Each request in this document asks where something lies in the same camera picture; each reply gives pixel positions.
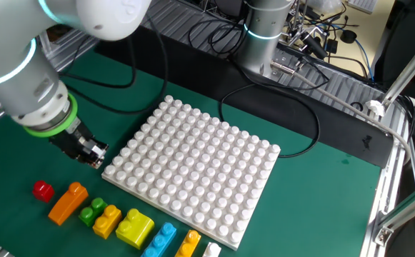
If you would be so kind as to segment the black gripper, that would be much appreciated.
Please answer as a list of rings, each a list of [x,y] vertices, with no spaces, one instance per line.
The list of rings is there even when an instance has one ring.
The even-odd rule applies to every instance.
[[[49,142],[61,149],[68,157],[76,160],[82,160],[84,164],[100,168],[104,160],[98,158],[91,162],[88,158],[91,149],[86,145],[93,138],[93,133],[87,128],[80,118],[75,118],[73,122],[57,135],[49,137]]]

